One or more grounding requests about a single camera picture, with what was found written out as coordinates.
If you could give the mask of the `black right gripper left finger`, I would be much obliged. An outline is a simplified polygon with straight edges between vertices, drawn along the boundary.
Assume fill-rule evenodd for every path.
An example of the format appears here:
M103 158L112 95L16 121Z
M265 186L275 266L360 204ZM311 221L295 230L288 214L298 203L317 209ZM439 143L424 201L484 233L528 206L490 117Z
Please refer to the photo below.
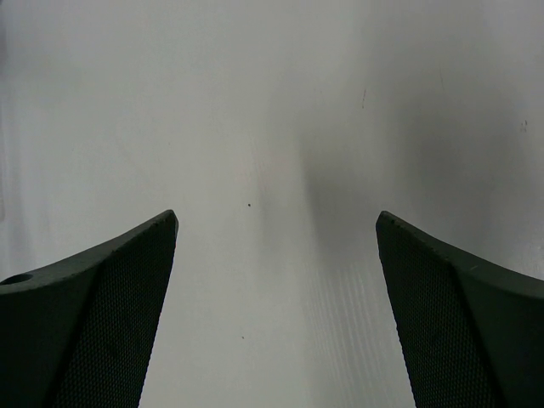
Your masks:
M167 210L2 282L2 406L139 405L178 228Z

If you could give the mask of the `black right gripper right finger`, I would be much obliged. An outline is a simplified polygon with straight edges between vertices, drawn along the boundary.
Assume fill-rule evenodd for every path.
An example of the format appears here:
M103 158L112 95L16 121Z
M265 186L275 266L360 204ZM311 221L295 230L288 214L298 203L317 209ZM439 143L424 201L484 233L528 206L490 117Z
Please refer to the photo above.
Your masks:
M540 407L543 283L390 212L377 244L415 404Z

